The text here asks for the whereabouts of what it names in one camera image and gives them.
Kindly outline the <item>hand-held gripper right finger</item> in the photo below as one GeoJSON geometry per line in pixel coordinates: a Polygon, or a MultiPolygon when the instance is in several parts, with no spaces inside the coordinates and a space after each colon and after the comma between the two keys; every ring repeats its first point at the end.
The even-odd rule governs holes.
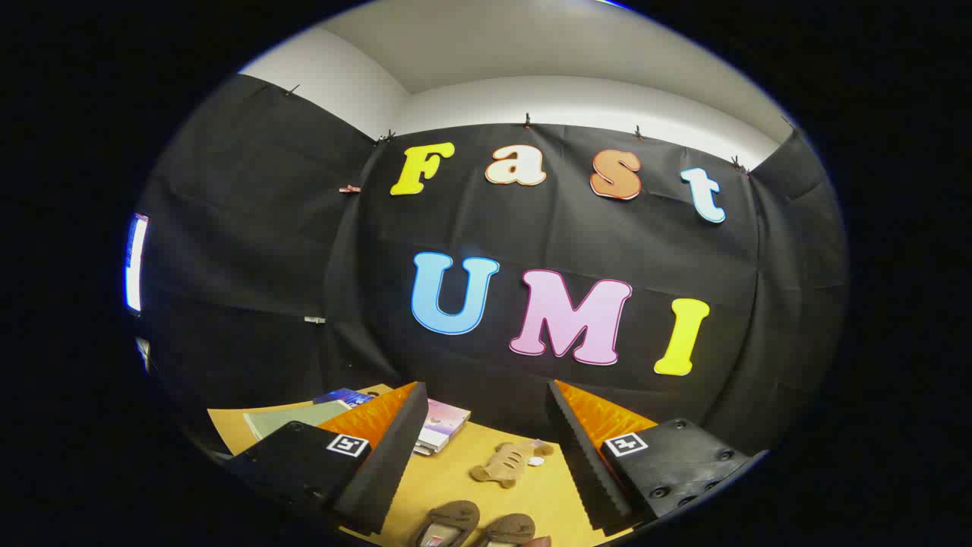
{"type": "Polygon", "coordinates": [[[654,526],[701,505],[766,457],[731,447],[683,418],[653,422],[550,381],[550,422],[591,526],[654,526]]]}

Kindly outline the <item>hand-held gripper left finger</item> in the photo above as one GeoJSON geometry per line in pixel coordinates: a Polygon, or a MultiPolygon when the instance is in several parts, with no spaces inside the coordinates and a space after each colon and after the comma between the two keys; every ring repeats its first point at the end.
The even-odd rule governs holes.
{"type": "Polygon", "coordinates": [[[223,467],[289,511],[360,534],[379,533],[428,412],[416,381],[327,420],[292,420],[223,467]]]}

